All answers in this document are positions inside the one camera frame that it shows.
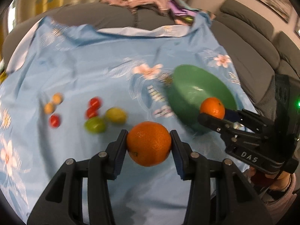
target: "pink flower print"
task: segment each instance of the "pink flower print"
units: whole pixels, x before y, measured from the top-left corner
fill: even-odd
[[[217,61],[217,66],[223,66],[224,68],[228,68],[228,63],[232,63],[230,57],[228,55],[218,55],[217,58],[214,58]]]
[[[143,74],[143,77],[147,80],[153,80],[156,78],[157,74],[160,73],[160,68],[162,68],[162,64],[157,64],[153,68],[150,68],[148,64],[141,64],[133,69],[133,73]]]
[[[11,176],[13,174],[13,168],[17,168],[17,160],[13,156],[13,145],[11,143],[11,140],[8,142],[8,144],[4,139],[2,142],[4,148],[2,148],[0,156],[4,161],[4,167],[6,166],[7,174]]]

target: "orange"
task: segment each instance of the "orange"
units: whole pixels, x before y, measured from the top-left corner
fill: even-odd
[[[128,133],[127,150],[137,164],[151,167],[162,163],[169,156],[171,136],[161,124],[142,122]]]
[[[225,116],[225,107],[218,98],[209,97],[202,102],[200,113],[207,113],[215,118],[223,119]]]

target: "screw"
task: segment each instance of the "screw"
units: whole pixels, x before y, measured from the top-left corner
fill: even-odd
[[[73,162],[74,162],[74,160],[72,158],[66,160],[67,165],[71,165],[71,164],[73,164]]]
[[[232,160],[230,160],[230,159],[225,159],[225,160],[224,160],[224,163],[225,163],[226,165],[230,166],[230,165],[232,165]]]
[[[200,154],[197,153],[197,152],[192,152],[192,153],[190,154],[190,156],[193,157],[193,158],[198,158],[198,157],[200,156]]]
[[[101,152],[98,153],[98,156],[103,158],[103,157],[107,156],[107,153],[105,151],[101,151]]]

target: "pillow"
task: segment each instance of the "pillow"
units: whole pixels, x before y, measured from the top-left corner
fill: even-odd
[[[262,34],[244,21],[226,13],[220,13],[216,20],[236,32],[245,42],[252,46],[275,70],[278,68],[280,56],[273,46]]]
[[[256,29],[268,40],[272,39],[272,35],[274,32],[273,25],[264,17],[246,7],[245,5],[235,0],[226,0],[220,7],[220,11],[244,21],[252,28]]]
[[[134,27],[134,16],[127,8],[110,6],[100,2],[66,5],[48,10],[18,24],[8,34],[2,48],[5,66],[7,66],[21,39],[36,22],[45,16],[51,16],[57,22],[69,26],[90,24],[96,29]]]
[[[276,70],[276,72],[279,74],[285,74],[291,76],[292,78],[299,80],[299,77],[297,76],[296,72],[285,60],[280,61],[279,67]]]
[[[152,9],[139,8],[136,13],[135,26],[139,29],[154,30],[165,25],[175,25],[170,15],[162,16]]]
[[[278,50],[280,58],[285,60],[300,78],[300,50],[295,43],[284,33],[279,32],[273,44]]]

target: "lime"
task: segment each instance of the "lime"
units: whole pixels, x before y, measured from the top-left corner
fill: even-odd
[[[102,133],[106,130],[105,121],[100,117],[90,118],[85,122],[84,127],[93,134]]]
[[[124,124],[127,120],[126,112],[119,107],[112,107],[108,109],[105,113],[107,120],[115,124]]]

